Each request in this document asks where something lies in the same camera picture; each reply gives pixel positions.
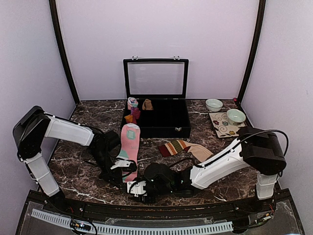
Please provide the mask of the pink patterned sock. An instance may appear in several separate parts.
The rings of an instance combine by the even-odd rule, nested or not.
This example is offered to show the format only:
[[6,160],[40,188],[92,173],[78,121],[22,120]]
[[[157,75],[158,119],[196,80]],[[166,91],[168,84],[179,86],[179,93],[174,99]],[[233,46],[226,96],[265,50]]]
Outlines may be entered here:
[[132,160],[135,163],[135,171],[123,177],[123,182],[133,181],[137,177],[137,155],[140,142],[140,128],[133,123],[125,124],[121,130],[121,150],[119,158]]

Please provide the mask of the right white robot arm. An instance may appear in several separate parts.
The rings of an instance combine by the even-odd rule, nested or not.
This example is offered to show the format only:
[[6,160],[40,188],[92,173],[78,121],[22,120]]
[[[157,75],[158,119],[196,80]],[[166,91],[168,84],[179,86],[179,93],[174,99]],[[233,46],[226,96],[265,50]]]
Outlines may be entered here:
[[219,179],[242,168],[257,170],[256,197],[250,200],[250,209],[261,212],[274,194],[274,185],[287,166],[277,134],[280,130],[261,130],[242,127],[238,137],[224,150],[208,160],[183,171],[152,163],[144,172],[143,201],[152,202],[156,196],[174,194],[191,197],[208,188]]

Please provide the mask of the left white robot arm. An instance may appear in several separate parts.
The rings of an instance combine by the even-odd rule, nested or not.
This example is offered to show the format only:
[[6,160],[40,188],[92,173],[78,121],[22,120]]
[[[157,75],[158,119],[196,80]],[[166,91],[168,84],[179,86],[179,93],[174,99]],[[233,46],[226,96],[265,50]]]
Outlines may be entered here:
[[32,179],[43,193],[50,198],[50,206],[58,213],[66,213],[69,203],[55,180],[42,155],[44,139],[56,139],[87,147],[96,166],[101,169],[100,177],[118,187],[123,179],[137,170],[134,160],[126,157],[111,157],[109,152],[120,145],[118,134],[81,125],[45,112],[33,106],[14,126],[13,138],[17,157],[26,165]]

